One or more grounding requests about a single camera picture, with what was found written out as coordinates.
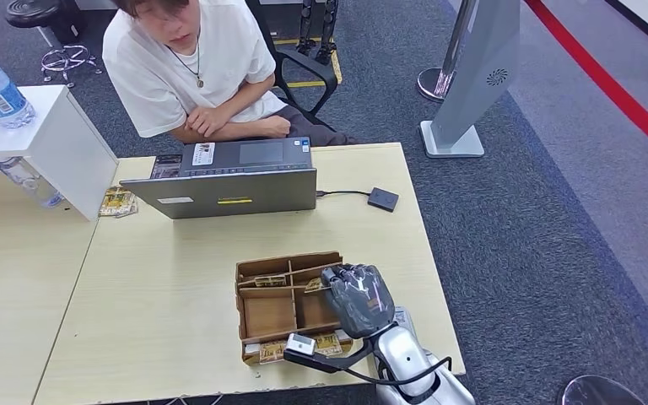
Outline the person's right hand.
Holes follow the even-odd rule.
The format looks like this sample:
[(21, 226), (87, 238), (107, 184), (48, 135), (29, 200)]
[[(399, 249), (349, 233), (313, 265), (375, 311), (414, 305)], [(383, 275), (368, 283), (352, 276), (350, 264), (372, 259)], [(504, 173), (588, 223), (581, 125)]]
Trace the person's right hand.
[(290, 121), (281, 116), (270, 116), (259, 121), (260, 134), (266, 138), (286, 138), (290, 134)]

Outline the person's left hand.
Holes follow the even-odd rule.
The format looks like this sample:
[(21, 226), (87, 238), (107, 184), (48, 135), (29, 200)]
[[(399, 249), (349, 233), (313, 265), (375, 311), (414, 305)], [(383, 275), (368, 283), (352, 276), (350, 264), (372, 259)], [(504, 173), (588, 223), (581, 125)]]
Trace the person's left hand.
[(197, 107), (188, 116), (185, 129), (201, 138), (208, 138), (229, 122), (231, 114), (222, 106), (215, 108)]

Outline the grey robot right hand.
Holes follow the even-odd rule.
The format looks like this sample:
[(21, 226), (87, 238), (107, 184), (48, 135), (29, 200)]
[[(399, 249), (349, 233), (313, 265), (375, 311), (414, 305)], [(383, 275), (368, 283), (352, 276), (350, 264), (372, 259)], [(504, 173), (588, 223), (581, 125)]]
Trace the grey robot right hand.
[(329, 266), (322, 270), (321, 282), (328, 304), (351, 338), (374, 336), (393, 323), (394, 300), (376, 266)]

